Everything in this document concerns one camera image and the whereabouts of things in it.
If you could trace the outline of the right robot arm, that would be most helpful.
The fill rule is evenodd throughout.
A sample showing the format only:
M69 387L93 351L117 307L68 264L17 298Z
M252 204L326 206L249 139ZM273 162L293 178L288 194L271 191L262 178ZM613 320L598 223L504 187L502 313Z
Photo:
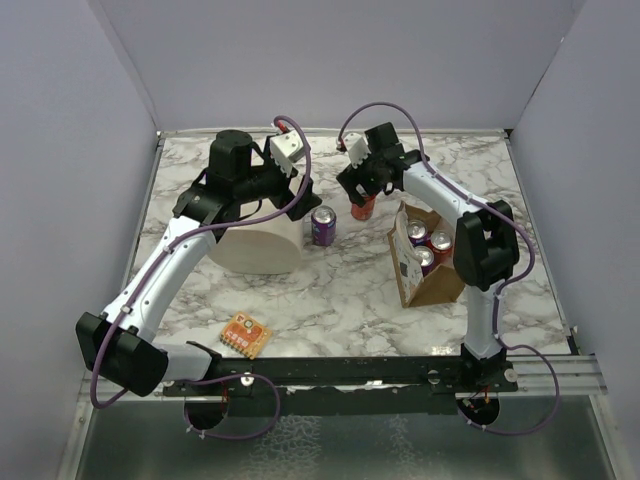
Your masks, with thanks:
M467 330L461 349L461 383L481 391L506 366L501 340L501 294L520 252L511 207L488 203L445 177L424 153L407 152L387 122L364 134L340 133L338 149L350 161L337 180L358 206L365 195L401 190L424 202L454 229L452 261L467 293Z

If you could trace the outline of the purple soda can carried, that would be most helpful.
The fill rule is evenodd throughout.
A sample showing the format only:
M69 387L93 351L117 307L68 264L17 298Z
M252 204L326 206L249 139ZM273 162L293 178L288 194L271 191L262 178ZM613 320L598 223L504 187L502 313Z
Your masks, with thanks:
M429 240L429 230L420 220L410 220L406 226L407 237L413 246L426 246Z

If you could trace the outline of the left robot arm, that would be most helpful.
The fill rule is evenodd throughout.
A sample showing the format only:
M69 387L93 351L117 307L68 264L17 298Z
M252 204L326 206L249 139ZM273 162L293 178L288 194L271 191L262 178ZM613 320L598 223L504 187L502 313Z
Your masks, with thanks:
M101 378L138 396L169 381L186 381L202 395L218 388L217 354L194 343L155 343L159 324L186 278L224 234L260 223L256 216L242 216L243 205L270 201L275 210L267 220L281 215L300 220L320 205L308 174L299 185L292 183L298 175L295 162L310 158L310 146L299 128L271 135L263 146L240 130L216 135L207 167L179 195L147 261L100 314L84 313L76 324L96 407L108 405L97 398Z

